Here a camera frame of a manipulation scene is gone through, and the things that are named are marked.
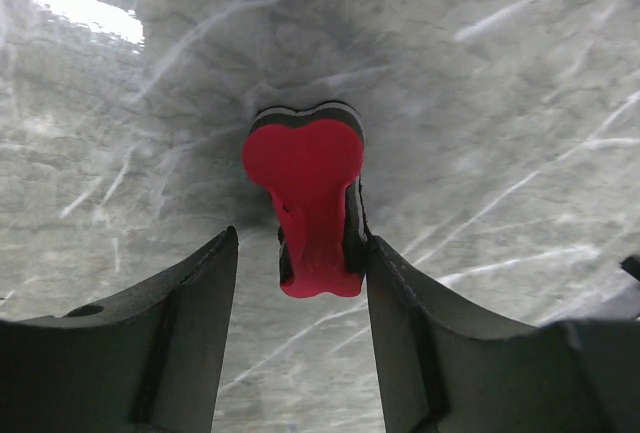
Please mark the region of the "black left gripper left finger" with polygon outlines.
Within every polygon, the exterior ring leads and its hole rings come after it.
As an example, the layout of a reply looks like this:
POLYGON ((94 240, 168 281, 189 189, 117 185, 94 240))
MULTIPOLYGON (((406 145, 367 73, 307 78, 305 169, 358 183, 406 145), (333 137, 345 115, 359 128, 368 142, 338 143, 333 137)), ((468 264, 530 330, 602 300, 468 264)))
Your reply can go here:
POLYGON ((238 236, 61 317, 1 324, 5 432, 207 432, 235 291, 238 236))

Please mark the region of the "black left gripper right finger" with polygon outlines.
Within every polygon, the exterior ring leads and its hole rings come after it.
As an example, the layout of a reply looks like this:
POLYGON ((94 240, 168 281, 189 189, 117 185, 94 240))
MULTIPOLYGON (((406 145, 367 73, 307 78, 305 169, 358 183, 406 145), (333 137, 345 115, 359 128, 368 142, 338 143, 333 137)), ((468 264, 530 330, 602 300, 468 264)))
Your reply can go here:
POLYGON ((366 280, 387 431, 638 430, 637 322, 527 325, 426 276, 379 237, 366 280))

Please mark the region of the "red whiteboard eraser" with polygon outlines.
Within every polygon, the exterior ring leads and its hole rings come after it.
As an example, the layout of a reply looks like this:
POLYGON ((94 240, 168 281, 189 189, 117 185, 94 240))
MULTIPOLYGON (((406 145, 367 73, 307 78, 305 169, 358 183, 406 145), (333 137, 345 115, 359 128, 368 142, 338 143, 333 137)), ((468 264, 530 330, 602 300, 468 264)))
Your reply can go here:
POLYGON ((362 198, 365 133, 340 101, 256 114, 242 148, 249 179, 271 199, 280 288, 293 298, 360 294, 369 230, 362 198))

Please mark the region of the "white whiteboard black frame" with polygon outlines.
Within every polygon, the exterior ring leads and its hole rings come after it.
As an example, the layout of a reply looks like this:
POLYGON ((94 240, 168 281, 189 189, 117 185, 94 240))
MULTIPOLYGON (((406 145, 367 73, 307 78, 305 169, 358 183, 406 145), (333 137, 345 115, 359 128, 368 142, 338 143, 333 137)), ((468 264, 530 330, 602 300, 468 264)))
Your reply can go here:
POLYGON ((640 281, 640 256, 637 254, 630 255, 625 258, 621 263, 620 267, 626 273, 631 275, 637 281, 640 281))

